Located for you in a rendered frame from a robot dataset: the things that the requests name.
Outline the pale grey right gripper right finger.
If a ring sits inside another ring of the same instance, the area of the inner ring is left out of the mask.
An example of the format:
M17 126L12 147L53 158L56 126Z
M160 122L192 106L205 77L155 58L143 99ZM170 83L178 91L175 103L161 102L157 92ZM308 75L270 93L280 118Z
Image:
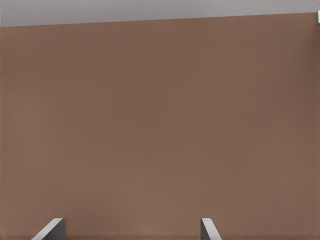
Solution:
M221 236L211 218L200 219L201 240L221 240Z

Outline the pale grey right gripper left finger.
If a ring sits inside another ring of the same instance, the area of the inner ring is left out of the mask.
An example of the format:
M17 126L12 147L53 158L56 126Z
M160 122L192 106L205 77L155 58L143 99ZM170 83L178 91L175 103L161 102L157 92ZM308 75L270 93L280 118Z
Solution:
M52 219L31 240L66 240L66 221L64 218Z

